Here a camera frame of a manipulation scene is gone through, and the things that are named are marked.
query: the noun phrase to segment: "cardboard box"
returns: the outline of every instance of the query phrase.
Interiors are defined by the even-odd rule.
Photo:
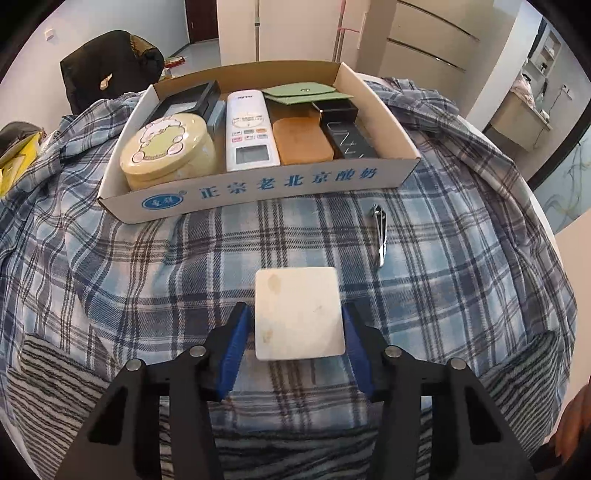
[[[358,122],[381,158],[333,160],[222,173],[171,181],[130,191],[119,166],[128,140],[166,97],[208,80],[217,80],[222,98],[236,90],[262,89],[294,82],[333,85],[353,95]],[[225,152],[219,152],[225,158]],[[98,201],[125,223],[141,223],[223,205],[342,190],[399,186],[412,172],[420,154],[407,133],[379,97],[345,64],[328,61],[264,61],[218,67],[150,86],[129,117],[100,184]]]

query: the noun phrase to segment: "cream-colored tin lid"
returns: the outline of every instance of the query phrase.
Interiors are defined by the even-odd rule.
[[[177,113],[159,118],[127,142],[121,154],[121,170],[135,180],[162,177],[190,161],[206,135],[207,125],[198,115]]]

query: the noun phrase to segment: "blue plaid fabric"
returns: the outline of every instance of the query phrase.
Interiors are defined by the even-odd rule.
[[[550,336],[548,367],[524,363],[537,395],[512,404],[539,413],[544,424],[532,441],[539,443],[566,388],[572,289],[513,162],[471,134],[436,92],[390,85],[370,83],[422,155],[398,189],[233,205],[140,225],[119,222],[96,201],[138,97],[101,100],[65,118],[0,200],[0,408],[15,418],[7,372],[19,370],[27,334],[109,380],[131,358],[174,358],[237,301],[252,304],[259,268],[331,265],[342,300],[364,303],[389,341],[420,359],[462,357],[484,376],[515,368],[524,352],[535,356]],[[389,218],[379,270],[374,203]],[[499,398],[522,386],[502,385]],[[259,362],[250,341],[234,391],[211,417],[227,432],[313,434],[372,424],[375,408],[346,356]]]

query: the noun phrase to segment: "person's hand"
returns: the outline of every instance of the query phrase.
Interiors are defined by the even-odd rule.
[[[579,444],[583,432],[591,424],[591,378],[566,407],[553,439],[554,452],[565,463]]]

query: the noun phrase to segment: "dark brown door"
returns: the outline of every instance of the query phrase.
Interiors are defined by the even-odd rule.
[[[191,43],[218,38],[216,0],[185,0]]]

